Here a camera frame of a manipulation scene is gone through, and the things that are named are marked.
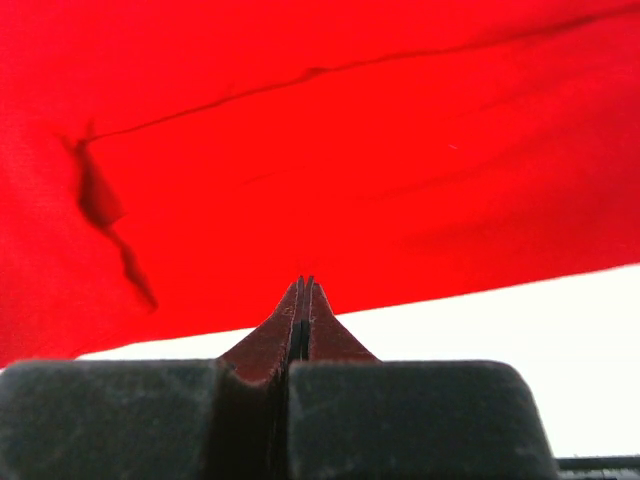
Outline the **red t shirt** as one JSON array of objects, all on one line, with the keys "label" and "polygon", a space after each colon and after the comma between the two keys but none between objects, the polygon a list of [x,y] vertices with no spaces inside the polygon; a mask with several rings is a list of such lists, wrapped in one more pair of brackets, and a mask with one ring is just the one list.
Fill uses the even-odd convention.
[{"label": "red t shirt", "polygon": [[635,1],[5,1],[1,361],[639,259]]}]

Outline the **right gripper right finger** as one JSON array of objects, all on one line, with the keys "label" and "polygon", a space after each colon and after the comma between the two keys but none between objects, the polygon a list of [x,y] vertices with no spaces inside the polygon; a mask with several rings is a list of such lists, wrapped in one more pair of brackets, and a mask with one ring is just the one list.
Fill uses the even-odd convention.
[{"label": "right gripper right finger", "polygon": [[309,289],[307,356],[288,379],[293,479],[554,479],[533,395],[510,365],[382,362]]}]

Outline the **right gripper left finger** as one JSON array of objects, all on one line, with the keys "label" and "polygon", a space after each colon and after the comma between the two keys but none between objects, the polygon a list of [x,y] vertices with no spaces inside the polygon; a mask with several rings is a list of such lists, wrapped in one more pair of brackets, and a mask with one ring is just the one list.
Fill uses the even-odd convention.
[{"label": "right gripper left finger", "polygon": [[5,479],[282,479],[304,285],[215,359],[30,361],[1,376]]}]

